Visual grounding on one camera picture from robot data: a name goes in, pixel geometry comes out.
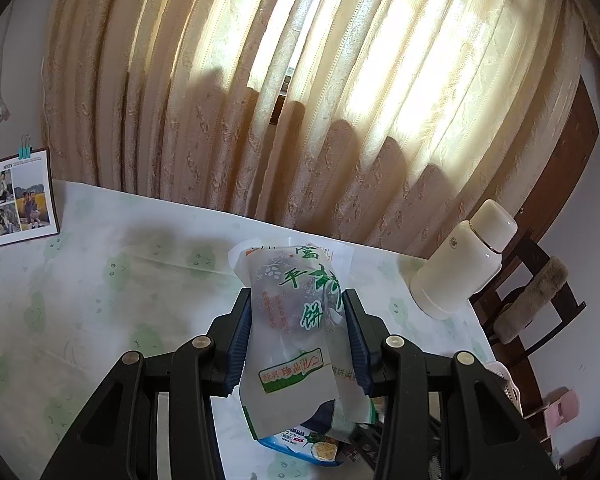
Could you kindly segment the white green pastry bag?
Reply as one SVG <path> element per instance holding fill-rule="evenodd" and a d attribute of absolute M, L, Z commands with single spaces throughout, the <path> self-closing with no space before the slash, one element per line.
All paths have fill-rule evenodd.
<path fill-rule="evenodd" d="M 250 291 L 239 394 L 255 439 L 300 426 L 327 405 L 346 422 L 373 420 L 356 382 L 342 298 L 352 257 L 352 247 L 312 236 L 256 238 L 228 254 Z"/>

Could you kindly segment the white woven plastic basket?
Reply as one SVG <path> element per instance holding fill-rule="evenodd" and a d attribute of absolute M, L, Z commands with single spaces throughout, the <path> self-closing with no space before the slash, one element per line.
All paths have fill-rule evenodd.
<path fill-rule="evenodd" d="M 511 404 L 522 414 L 521 393 L 513 381 L 512 375 L 506 366 L 498 361 L 487 362 L 483 367 L 491 374 L 486 381 L 486 390 L 490 393 L 501 391 Z"/>

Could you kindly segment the pink small stool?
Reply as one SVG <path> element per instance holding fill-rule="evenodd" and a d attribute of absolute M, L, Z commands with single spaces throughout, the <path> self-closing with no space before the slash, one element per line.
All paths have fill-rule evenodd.
<path fill-rule="evenodd" d="M 575 419 L 580 413 L 580 400 L 577 393 L 569 389 L 555 401 L 547 404 L 544 410 L 544 422 L 547 435 L 551 437 L 555 430 Z"/>

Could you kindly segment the blue snack box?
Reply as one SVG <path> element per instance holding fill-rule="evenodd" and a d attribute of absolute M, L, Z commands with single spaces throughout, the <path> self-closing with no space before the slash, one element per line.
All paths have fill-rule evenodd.
<path fill-rule="evenodd" d="M 259 439 L 258 443 L 313 465 L 336 467 L 342 463 L 339 441 L 303 426 L 292 427 L 274 436 Z"/>

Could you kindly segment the dark wooden chair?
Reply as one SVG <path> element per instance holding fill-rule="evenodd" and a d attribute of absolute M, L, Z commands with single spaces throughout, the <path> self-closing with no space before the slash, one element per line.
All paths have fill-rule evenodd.
<path fill-rule="evenodd" d="M 498 288 L 513 275 L 516 266 L 530 273 L 529 281 L 500 295 Z M 528 230 L 505 255 L 500 273 L 471 296 L 470 303 L 491 349 L 516 380 L 522 407 L 528 411 L 538 408 L 542 404 L 541 393 L 530 356 L 556 337 L 586 307 L 585 302 L 576 299 L 568 284 L 567 267 L 549 255 Z M 558 324 L 526 348 L 521 334 L 545 307 L 551 307 L 557 314 Z"/>

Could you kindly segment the floral white tablecloth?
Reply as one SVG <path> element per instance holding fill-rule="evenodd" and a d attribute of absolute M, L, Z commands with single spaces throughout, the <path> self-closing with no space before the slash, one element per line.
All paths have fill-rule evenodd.
<path fill-rule="evenodd" d="M 351 256 L 353 287 L 380 316 L 429 353 L 494 361 L 468 302 L 436 321 L 407 282 L 424 260 L 338 243 L 232 214 L 56 181 L 60 233 L 0 247 L 0 453 L 20 479 L 38 479 L 58 442 L 128 350 L 153 356 L 205 333 L 242 288 L 227 261 L 236 245 L 291 237 Z M 252 440 L 238 389 L 212 401 L 227 479 L 371 479 L 362 460 L 321 467 Z"/>

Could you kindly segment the white thermos jug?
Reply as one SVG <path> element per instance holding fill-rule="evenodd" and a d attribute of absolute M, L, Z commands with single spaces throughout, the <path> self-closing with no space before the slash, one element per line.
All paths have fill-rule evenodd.
<path fill-rule="evenodd" d="M 486 200 L 411 278 L 408 288 L 420 310 L 440 321 L 452 316 L 500 272 L 502 253 L 517 230 L 503 206 Z"/>

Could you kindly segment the photo collage calendar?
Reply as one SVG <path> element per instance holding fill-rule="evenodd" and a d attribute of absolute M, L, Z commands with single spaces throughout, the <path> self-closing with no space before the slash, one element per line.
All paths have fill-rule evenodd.
<path fill-rule="evenodd" d="M 57 235 L 50 151 L 0 160 L 0 247 Z"/>

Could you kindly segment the brown wooden door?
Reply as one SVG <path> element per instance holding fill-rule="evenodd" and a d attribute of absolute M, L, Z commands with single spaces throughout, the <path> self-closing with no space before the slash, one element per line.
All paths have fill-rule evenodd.
<path fill-rule="evenodd" d="M 538 242 L 554 223 L 576 188 L 599 133 L 591 98 L 580 78 L 562 134 L 538 182 L 515 217 L 518 233 L 514 243 L 526 234 Z"/>

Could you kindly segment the beige curtain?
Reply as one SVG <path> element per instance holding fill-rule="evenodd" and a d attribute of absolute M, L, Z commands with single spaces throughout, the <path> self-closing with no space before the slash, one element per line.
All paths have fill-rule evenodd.
<path fill-rule="evenodd" d="M 515 212 L 567 120 L 590 0 L 54 0 L 56 177 L 427 257 Z"/>

